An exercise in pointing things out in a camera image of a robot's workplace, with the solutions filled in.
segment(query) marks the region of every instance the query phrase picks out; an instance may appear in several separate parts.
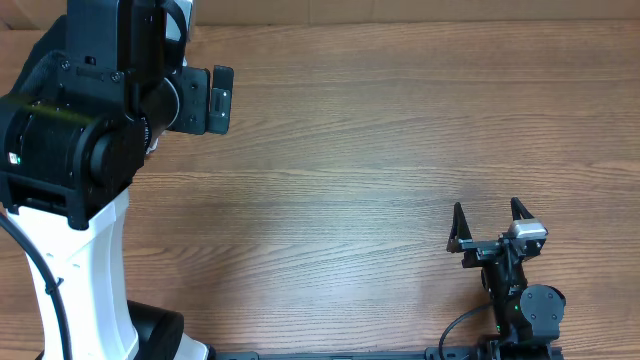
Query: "wood grain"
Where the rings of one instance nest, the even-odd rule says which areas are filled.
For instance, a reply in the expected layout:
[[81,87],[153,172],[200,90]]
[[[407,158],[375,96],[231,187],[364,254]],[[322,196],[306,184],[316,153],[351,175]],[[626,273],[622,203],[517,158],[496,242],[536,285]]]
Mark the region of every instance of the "wood grain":
[[[0,91],[41,33],[4,32]],[[445,252],[519,196],[549,228],[567,359],[640,350],[640,22],[198,28],[236,70],[227,136],[169,134],[131,188],[129,297],[219,350],[420,350],[484,302]],[[42,348],[24,256],[0,238],[0,358]],[[451,334],[468,344],[490,314]]]

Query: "wall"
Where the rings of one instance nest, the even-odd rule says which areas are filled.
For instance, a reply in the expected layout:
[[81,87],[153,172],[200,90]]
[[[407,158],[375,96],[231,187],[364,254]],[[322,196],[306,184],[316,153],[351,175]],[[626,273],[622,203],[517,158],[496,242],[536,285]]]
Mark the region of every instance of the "wall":
[[[46,29],[66,0],[0,0],[13,29]],[[198,25],[636,19],[638,0],[199,0]]]

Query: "cable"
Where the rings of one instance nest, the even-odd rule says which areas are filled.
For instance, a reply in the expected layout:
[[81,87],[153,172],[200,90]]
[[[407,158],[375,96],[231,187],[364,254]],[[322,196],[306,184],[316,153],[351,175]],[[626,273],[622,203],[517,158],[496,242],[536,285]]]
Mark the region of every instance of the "cable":
[[493,306],[493,303],[488,303],[488,304],[484,304],[482,306],[479,306],[469,312],[464,313],[462,316],[460,316],[459,318],[457,318],[454,322],[451,323],[451,325],[449,325],[447,327],[447,329],[442,333],[442,336],[440,337],[440,343],[438,343],[438,353],[440,354],[440,360],[446,360],[446,358],[444,357],[444,349],[443,349],[443,345],[444,345],[444,339],[447,337],[447,335],[449,334],[449,332],[451,332],[451,330],[453,330],[453,328],[458,325],[459,323],[461,323],[462,321],[466,320],[467,318],[470,318],[471,316],[483,312],[485,310],[487,310],[488,308],[490,308],[491,306]]
[[40,275],[44,279],[46,285],[46,292],[51,296],[53,302],[53,309],[58,319],[58,328],[60,329],[60,340],[62,342],[62,356],[64,360],[71,360],[71,339],[69,336],[69,325],[67,323],[67,315],[64,311],[64,305],[62,304],[62,297],[60,296],[60,290],[58,286],[62,283],[56,281],[49,269],[49,266],[44,261],[35,246],[29,241],[27,236],[18,229],[7,217],[0,213],[0,226],[5,229],[11,237],[20,245],[22,250],[27,253],[27,256],[31,258],[33,264],[38,268]]

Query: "wooden table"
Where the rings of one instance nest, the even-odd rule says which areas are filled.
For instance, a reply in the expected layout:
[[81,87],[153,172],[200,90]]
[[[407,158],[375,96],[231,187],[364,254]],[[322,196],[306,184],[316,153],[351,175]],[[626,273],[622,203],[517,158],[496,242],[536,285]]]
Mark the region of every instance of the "wooden table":
[[[0,33],[1,93],[40,35]],[[188,58],[235,68],[231,131],[169,134],[136,177],[131,299],[223,351],[421,350],[487,300],[445,251],[453,204],[495,239],[519,196],[550,230],[525,270],[568,298],[567,359],[637,356],[640,22],[198,28]],[[0,357],[33,359],[1,240]]]

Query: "black cable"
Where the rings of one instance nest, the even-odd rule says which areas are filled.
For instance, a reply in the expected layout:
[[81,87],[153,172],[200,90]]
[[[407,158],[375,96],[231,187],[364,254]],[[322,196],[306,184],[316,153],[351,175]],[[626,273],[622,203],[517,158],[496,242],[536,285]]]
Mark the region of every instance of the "black cable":
[[58,286],[62,283],[62,279],[60,279],[60,281],[56,281],[49,269],[49,266],[35,246],[33,246],[27,236],[2,213],[0,213],[0,226],[2,226],[2,228],[5,229],[11,237],[13,237],[18,245],[20,245],[22,250],[27,253],[27,256],[31,258],[33,264],[38,268],[40,275],[42,275],[46,285],[45,291],[49,296],[51,296],[53,309],[55,310],[56,318],[58,318],[58,328],[60,329],[60,340],[62,342],[62,356],[64,360],[71,360],[71,338],[69,336],[67,315],[64,311],[64,305],[62,304],[60,290],[58,289]]
[[491,306],[493,306],[493,303],[488,303],[488,304],[484,304],[482,306],[479,306],[469,312],[466,312],[464,314],[462,314],[462,316],[460,316],[459,318],[457,318],[454,322],[451,323],[451,325],[449,325],[447,327],[447,329],[442,333],[442,336],[440,337],[440,343],[438,343],[438,353],[440,354],[440,360],[446,360],[446,358],[444,357],[444,349],[443,349],[443,345],[444,345],[444,339],[447,337],[447,335],[449,334],[449,332],[451,332],[451,330],[453,330],[453,328],[458,325],[459,323],[461,323],[462,321],[464,321],[465,319],[483,312],[485,310],[487,310],[488,308],[490,308]]

